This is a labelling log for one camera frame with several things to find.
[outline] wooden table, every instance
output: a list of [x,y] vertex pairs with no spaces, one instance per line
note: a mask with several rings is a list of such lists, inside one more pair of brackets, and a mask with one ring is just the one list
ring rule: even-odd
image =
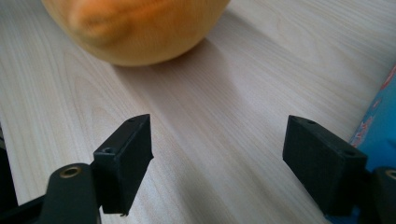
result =
[[0,1],[0,121],[20,203],[149,113],[155,159],[104,223],[326,223],[282,161],[288,115],[348,140],[396,61],[396,3],[234,0],[185,55],[113,66],[38,0]]

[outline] wood grain surface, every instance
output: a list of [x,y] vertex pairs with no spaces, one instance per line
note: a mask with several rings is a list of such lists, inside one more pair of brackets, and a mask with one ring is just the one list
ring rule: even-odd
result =
[[39,0],[0,1],[0,121],[20,203],[151,115],[155,159],[104,223],[326,223],[282,161],[288,115],[345,140],[396,62],[393,0],[233,0],[196,48],[128,68],[93,58]]

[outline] light wood tabletop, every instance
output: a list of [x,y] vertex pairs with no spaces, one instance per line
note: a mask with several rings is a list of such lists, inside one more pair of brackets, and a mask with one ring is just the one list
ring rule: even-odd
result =
[[348,140],[396,62],[393,0],[233,0],[197,47],[119,67],[80,49],[39,0],[0,1],[0,122],[19,203],[151,115],[128,217],[104,223],[326,223],[282,161],[288,115]]

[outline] black bracket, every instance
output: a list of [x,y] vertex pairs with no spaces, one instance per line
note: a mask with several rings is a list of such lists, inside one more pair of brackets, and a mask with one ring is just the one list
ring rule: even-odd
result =
[[326,216],[396,223],[396,169],[365,170],[367,156],[309,119],[289,116],[283,160]]
[[91,165],[55,171],[47,193],[0,214],[0,223],[100,223],[105,214],[128,215],[153,159],[149,115],[128,119],[93,153]]

